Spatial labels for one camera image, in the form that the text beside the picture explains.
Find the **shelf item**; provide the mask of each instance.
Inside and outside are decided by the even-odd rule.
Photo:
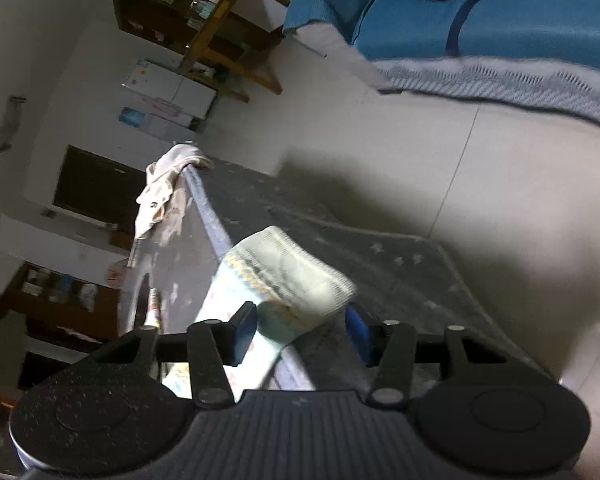
[[[80,290],[85,285],[93,285],[82,280],[64,278],[61,273],[51,272],[48,285],[38,296],[22,291],[30,270],[40,271],[40,267],[26,262],[11,280],[2,295],[2,301],[10,310],[27,317],[43,321],[50,327],[63,327],[81,334],[107,340],[118,336],[118,296],[119,291],[98,285],[93,298],[93,311],[90,312],[80,302]],[[50,301],[50,293],[64,286],[64,303]]]
[[[191,10],[195,15],[206,20],[214,10],[214,4],[206,0],[193,0],[191,2]]]

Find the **white rag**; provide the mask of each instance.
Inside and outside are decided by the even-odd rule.
[[[146,186],[136,202],[140,204],[136,216],[136,238],[143,238],[164,218],[166,203],[173,194],[173,186],[182,168],[193,164],[197,168],[213,168],[213,162],[197,146],[176,144],[146,167]]]

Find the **white wall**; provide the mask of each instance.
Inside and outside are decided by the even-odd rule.
[[[176,68],[180,56],[110,23],[91,22],[83,31],[43,118],[27,173],[27,199],[53,202],[69,144],[142,171],[169,149],[118,121],[123,107],[138,107],[122,86],[138,59]]]
[[[29,218],[22,221],[2,215],[1,250],[21,260],[105,286],[109,266],[128,257],[127,251],[110,246],[99,248],[86,238],[80,241],[75,235],[57,234],[55,229],[46,230],[29,221]]]
[[[0,0],[0,122],[9,95],[28,99],[12,150],[0,154],[0,212],[21,193],[40,117],[84,21],[81,0]],[[19,265],[0,252],[0,292]]]
[[[54,218],[48,218],[42,216],[44,209],[45,207],[40,204],[21,198],[6,206],[2,216],[25,222],[39,230],[72,238],[95,248],[128,255],[128,251],[109,245],[109,232],[106,229],[99,228],[93,222],[76,218],[69,211],[62,212],[64,210],[60,208],[57,208],[58,211],[55,212]]]

